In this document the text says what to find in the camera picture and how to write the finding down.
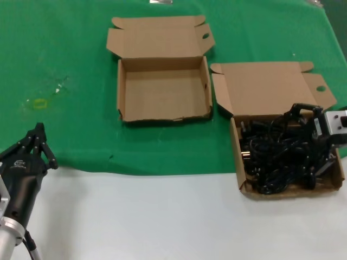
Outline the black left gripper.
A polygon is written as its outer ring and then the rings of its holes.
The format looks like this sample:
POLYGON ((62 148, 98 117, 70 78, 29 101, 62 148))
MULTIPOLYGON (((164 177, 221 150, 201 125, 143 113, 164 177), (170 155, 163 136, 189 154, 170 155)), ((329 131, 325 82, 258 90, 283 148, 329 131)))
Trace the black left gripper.
POLYGON ((24 138, 1 152, 1 160, 1 176, 10 195, 4 215, 27 225, 46 169, 56 170, 59 167, 47 144, 44 124, 37 123, 24 138), (48 160, 46 164, 41 153, 48 160))

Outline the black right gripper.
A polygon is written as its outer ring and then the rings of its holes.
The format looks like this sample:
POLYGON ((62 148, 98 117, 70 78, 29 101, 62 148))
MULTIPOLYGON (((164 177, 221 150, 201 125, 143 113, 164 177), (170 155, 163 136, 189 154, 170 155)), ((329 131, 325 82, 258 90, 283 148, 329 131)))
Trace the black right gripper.
POLYGON ((317 179, 336 162, 337 156, 333 148, 346 147, 346 112, 323 112, 317 105, 294 103, 291 109, 284 113, 286 121, 303 119, 300 111, 311 111, 313 116, 312 141, 319 147, 304 149, 306 159, 303 164, 303 188, 315 189, 317 179))

